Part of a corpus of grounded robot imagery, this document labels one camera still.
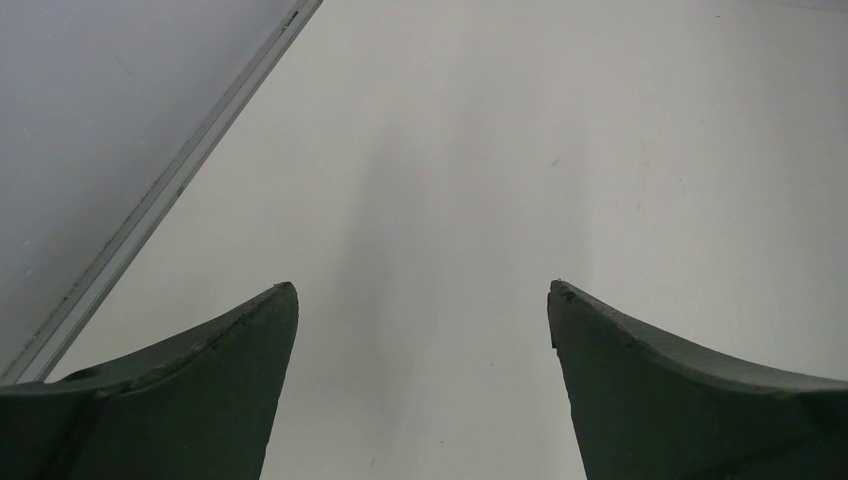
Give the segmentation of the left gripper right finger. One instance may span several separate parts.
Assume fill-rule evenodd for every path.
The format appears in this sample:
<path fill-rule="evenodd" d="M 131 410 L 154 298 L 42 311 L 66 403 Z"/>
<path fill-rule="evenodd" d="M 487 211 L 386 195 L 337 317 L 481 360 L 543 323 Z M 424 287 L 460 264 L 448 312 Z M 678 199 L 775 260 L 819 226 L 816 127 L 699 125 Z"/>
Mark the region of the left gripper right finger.
<path fill-rule="evenodd" d="M 590 479 L 843 479 L 847 385 L 703 347 L 562 281 L 547 316 Z"/>

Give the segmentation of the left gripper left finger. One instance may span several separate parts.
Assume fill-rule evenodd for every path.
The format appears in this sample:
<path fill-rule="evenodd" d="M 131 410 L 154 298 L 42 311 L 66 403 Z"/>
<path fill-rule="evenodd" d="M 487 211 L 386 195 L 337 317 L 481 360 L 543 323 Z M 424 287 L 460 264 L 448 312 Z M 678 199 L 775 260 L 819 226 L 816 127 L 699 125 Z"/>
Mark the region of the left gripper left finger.
<path fill-rule="evenodd" d="M 298 327 L 295 287 L 117 359 L 1 390 L 5 479 L 257 479 Z"/>

